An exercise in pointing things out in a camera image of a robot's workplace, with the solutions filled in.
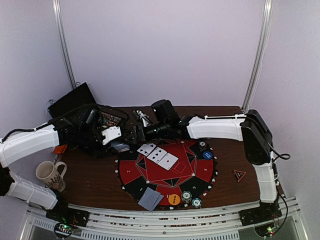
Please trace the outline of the red black triangular token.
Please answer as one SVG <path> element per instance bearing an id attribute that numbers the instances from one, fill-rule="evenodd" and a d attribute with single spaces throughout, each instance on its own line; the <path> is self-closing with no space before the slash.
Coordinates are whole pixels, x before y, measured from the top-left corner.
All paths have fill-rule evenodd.
<path id="1" fill-rule="evenodd" d="M 244 178 L 244 176 L 246 175 L 246 172 L 234 169 L 233 170 L 233 174 L 235 175 L 235 177 L 237 179 L 237 182 L 239 183 Z"/>

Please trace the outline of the blue small blind button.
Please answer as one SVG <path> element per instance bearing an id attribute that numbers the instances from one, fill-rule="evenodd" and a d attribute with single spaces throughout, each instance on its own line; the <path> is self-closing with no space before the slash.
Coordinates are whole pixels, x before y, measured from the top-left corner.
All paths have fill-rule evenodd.
<path id="1" fill-rule="evenodd" d="M 213 153 L 210 152 L 210 151 L 204 151 L 204 152 L 202 153 L 202 156 L 203 156 L 204 159 L 210 160 L 210 159 L 213 158 Z"/>

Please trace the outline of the four of clubs card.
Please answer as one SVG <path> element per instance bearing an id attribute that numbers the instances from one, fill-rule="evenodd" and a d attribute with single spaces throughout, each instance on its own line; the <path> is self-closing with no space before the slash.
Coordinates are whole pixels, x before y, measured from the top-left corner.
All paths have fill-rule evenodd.
<path id="1" fill-rule="evenodd" d="M 157 146 L 154 143 L 145 143 L 137 150 L 137 152 L 147 157 L 156 147 Z"/>

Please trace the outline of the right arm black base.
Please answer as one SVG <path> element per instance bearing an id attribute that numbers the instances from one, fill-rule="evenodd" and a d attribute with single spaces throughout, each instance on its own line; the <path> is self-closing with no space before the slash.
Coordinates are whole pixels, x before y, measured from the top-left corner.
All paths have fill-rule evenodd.
<path id="1" fill-rule="evenodd" d="M 243 226 L 255 225 L 281 217 L 282 212 L 278 203 L 259 203 L 259 207 L 241 210 L 239 218 Z"/>

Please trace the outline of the orange big blind button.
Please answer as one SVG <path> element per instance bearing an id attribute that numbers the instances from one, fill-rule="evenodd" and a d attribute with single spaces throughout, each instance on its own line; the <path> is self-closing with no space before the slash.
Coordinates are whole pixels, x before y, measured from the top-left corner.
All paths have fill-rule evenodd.
<path id="1" fill-rule="evenodd" d="M 167 200 L 171 206 L 177 206 L 181 202 L 181 197 L 178 194 L 170 194 Z"/>

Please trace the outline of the dealt blue-backed card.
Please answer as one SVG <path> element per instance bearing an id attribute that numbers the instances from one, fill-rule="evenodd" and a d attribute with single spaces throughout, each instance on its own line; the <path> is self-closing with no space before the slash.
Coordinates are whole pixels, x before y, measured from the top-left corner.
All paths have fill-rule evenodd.
<path id="1" fill-rule="evenodd" d="M 158 194 L 153 189 L 148 187 L 138 201 L 138 204 L 146 210 L 152 211 L 157 198 Z"/>
<path id="2" fill-rule="evenodd" d="M 163 198 L 164 198 L 164 196 L 162 194 L 160 194 L 160 195 L 147 195 L 143 199 L 142 206 L 148 211 L 153 211 Z"/>

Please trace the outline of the green white poker chip stack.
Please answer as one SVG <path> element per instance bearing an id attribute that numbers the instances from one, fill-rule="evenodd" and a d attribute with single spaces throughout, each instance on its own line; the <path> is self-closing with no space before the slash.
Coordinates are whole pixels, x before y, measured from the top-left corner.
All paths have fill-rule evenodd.
<path id="1" fill-rule="evenodd" d="M 183 191 L 181 193 L 181 200 L 184 203 L 189 203 L 192 200 L 192 193 L 190 191 Z"/>

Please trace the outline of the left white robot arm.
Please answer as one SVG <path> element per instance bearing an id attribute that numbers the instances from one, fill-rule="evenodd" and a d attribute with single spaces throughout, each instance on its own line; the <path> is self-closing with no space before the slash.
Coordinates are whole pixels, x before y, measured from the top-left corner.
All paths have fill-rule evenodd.
<path id="1" fill-rule="evenodd" d="M 68 203 L 59 190 L 28 182 L 9 169 L 27 156 L 63 145 L 75 146 L 105 158 L 115 150 L 112 143 L 124 135 L 127 112 L 97 103 L 83 104 L 35 128 L 16 128 L 0 140 L 0 194 L 41 206 L 61 222 L 72 218 Z"/>

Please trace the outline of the black white poker chip stack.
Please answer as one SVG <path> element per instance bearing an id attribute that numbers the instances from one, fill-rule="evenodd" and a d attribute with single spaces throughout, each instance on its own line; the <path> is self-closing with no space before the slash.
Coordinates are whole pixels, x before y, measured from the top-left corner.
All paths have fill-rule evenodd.
<path id="1" fill-rule="evenodd" d="M 207 148 L 207 143 L 205 141 L 199 141 L 198 146 L 201 150 L 205 150 Z"/>

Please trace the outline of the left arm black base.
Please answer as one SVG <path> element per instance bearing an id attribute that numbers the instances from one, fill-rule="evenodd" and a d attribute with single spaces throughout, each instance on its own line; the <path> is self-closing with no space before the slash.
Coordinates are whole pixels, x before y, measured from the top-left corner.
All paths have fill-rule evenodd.
<path id="1" fill-rule="evenodd" d="M 86 210 L 70 208 L 67 205 L 56 205 L 53 209 L 46 209 L 46 217 L 73 227 L 86 227 L 90 213 Z"/>

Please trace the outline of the grey playing card deck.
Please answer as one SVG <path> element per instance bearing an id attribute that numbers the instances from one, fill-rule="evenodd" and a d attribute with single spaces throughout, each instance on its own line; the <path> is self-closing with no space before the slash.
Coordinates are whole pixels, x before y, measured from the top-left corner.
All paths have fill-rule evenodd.
<path id="1" fill-rule="evenodd" d="M 127 143 L 124 143 L 120 140 L 113 140 L 111 146 L 118 152 L 126 152 L 130 149 L 130 146 Z"/>

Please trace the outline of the black poker chip case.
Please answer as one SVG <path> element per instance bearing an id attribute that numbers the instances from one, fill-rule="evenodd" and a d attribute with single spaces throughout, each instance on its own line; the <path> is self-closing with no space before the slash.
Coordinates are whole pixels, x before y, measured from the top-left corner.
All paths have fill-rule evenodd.
<path id="1" fill-rule="evenodd" d="M 91 155 L 95 130 L 122 127 L 130 118 L 123 110 L 98 104 L 87 83 L 61 97 L 48 111 L 53 118 L 67 121 L 62 133 L 68 148 L 79 148 Z"/>

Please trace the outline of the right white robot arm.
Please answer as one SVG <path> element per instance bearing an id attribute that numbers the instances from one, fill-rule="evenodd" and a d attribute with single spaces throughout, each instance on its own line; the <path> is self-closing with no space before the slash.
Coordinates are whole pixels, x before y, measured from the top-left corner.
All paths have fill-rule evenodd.
<path id="1" fill-rule="evenodd" d="M 194 116 L 196 114 L 204 116 L 227 116 L 240 113 L 238 106 L 175 106 L 180 117 Z M 150 120 L 155 121 L 156 117 L 149 106 L 127 107 L 131 125 L 139 124 L 135 110 L 140 110 L 147 114 Z M 217 156 L 217 179 L 213 183 L 213 188 L 206 192 L 207 195 L 202 199 L 202 208 L 213 208 L 244 204 L 260 201 L 260 190 L 254 167 L 245 157 L 243 142 L 230 139 L 213 138 L 208 140 L 213 153 Z M 244 180 L 237 183 L 233 170 L 246 172 Z"/>

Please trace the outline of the teal white poker chip stack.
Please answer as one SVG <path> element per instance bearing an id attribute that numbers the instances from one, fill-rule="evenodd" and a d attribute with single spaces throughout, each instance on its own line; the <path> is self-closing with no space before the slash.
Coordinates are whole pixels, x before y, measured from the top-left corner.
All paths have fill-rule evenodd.
<path id="1" fill-rule="evenodd" d="M 202 200 L 199 197 L 192 199 L 191 204 L 194 208 L 200 208 L 202 206 Z"/>

